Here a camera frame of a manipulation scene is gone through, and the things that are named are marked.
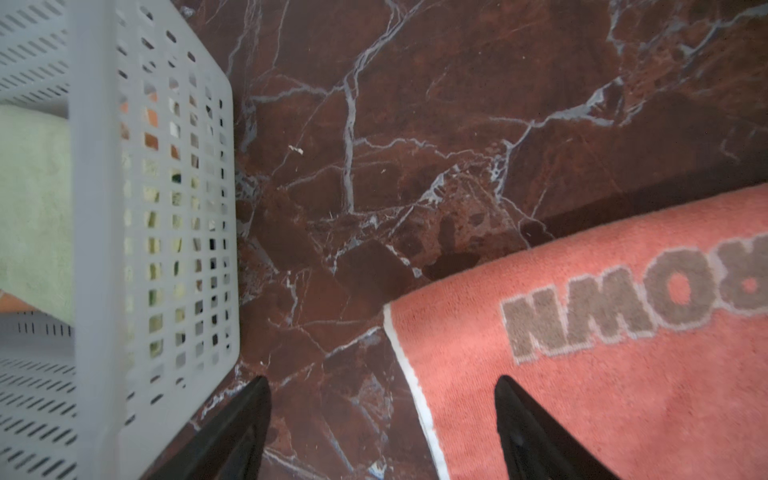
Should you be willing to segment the orange bunny pattern towel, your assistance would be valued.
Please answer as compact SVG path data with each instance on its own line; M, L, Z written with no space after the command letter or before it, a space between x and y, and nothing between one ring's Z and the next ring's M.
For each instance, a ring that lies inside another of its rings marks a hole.
M35 310L36 310L35 307L20 300L19 298L4 291L0 292L0 313L1 314L34 312Z

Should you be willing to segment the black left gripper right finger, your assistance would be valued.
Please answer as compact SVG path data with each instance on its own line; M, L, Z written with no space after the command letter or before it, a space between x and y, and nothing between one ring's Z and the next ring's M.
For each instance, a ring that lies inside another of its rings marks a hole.
M521 385L508 375L494 388L496 425L511 479L615 479Z

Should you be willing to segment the brown pink striped towel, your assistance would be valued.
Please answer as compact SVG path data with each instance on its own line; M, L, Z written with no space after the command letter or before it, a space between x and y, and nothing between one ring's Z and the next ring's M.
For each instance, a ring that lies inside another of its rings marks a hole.
M503 376L622 479L767 475L767 188L614 222L389 303L442 479L504 479Z

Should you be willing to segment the blue yellow towel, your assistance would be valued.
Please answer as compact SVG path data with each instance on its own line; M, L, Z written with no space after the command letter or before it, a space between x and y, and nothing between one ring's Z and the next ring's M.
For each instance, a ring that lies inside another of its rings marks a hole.
M72 243L68 121L3 105L1 291L72 325Z

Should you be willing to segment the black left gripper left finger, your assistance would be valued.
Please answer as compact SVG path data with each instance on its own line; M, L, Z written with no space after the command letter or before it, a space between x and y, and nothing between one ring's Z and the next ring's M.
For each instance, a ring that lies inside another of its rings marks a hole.
M268 379L251 380L152 479L256 479L271 419Z

